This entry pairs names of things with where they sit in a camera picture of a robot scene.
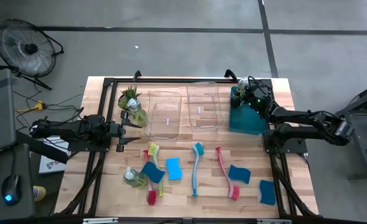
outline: red brush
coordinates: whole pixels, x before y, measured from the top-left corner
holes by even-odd
[[[144,150],[145,152],[145,163],[147,163],[149,161],[149,156],[147,155],[147,152],[149,150]],[[147,178],[147,203],[150,206],[153,206],[156,204],[156,198],[157,198],[157,192],[155,190],[153,190],[152,187],[152,183],[151,180],[149,178]]]
[[[223,160],[222,160],[222,154],[221,154],[221,147],[215,148],[217,154],[218,154],[218,160],[220,162],[220,167],[222,169],[222,172],[225,174],[225,177],[229,183],[229,191],[228,191],[228,197],[232,198],[233,200],[239,199],[240,194],[240,188],[238,186],[234,186],[232,181],[229,179],[228,174],[226,173],[224,166],[223,166]]]

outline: fan grille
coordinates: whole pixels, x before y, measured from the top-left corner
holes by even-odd
[[[56,64],[50,39],[28,22],[9,19],[0,24],[0,56],[15,72],[39,78]]]

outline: concrete floor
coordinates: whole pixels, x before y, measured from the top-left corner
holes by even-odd
[[[367,0],[265,0],[271,29],[367,30]],[[17,18],[47,26],[201,27],[262,29],[257,0],[0,0],[0,22]],[[54,88],[36,100],[57,103],[83,93],[90,75],[271,77],[263,34],[47,32],[65,47],[42,80]],[[367,35],[272,35],[279,77],[288,78],[297,110],[337,111],[367,88]],[[18,80],[15,90],[35,93]],[[81,97],[69,101],[79,106]],[[16,108],[26,106],[15,97]],[[67,119],[72,112],[33,112]],[[367,222],[367,180],[354,145],[307,141],[320,214]]]

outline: scrub brush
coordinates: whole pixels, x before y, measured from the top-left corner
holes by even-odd
[[[192,172],[192,187],[193,187],[193,196],[197,197],[198,196],[197,195],[197,181],[196,181],[197,164],[198,164],[198,159],[200,155],[204,154],[204,149],[203,149],[203,146],[198,142],[193,145],[193,151],[195,151],[196,160],[195,160],[195,165],[193,166],[193,172]]]
[[[147,163],[149,161],[149,156],[147,155],[148,150],[144,150],[145,152],[145,163]],[[153,190],[152,187],[152,182],[149,178],[147,178],[147,203],[150,206],[153,206],[156,204],[156,197],[157,197],[157,193],[155,190]]]
[[[220,161],[220,167],[222,169],[222,172],[225,174],[225,177],[226,177],[226,179],[229,183],[228,198],[232,198],[233,200],[238,200],[239,199],[239,194],[240,194],[240,188],[238,186],[234,186],[232,181],[228,178],[228,174],[226,174],[226,171],[223,167],[221,147],[216,147],[215,150],[218,154],[218,160]]]
[[[149,152],[147,153],[148,156],[153,156],[154,164],[158,169],[160,169],[159,162],[157,161],[157,154],[159,153],[159,149],[160,147],[158,145],[152,143],[149,146]],[[163,196],[163,180],[159,182],[159,197],[162,196]]]

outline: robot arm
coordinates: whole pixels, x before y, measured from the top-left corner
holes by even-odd
[[[117,151],[123,152],[124,145],[140,138],[124,138],[125,126],[141,128],[132,124],[128,112],[121,112],[121,124],[115,121],[105,121],[103,116],[93,114],[84,116],[74,122],[48,121],[47,117],[35,121],[30,128],[33,138],[60,136],[69,142],[69,151],[106,152],[109,150],[111,138],[119,138]]]
[[[249,105],[257,111],[260,117],[267,122],[276,124],[277,128],[267,130],[264,140],[271,146],[282,147],[290,138],[323,139],[330,144],[344,146],[351,140],[353,128],[350,123],[326,111],[289,111],[279,106],[267,89],[271,88],[255,80],[251,86],[249,78],[247,82],[241,80],[234,97],[231,98],[231,106]],[[293,127],[288,123],[304,124],[304,127]]]

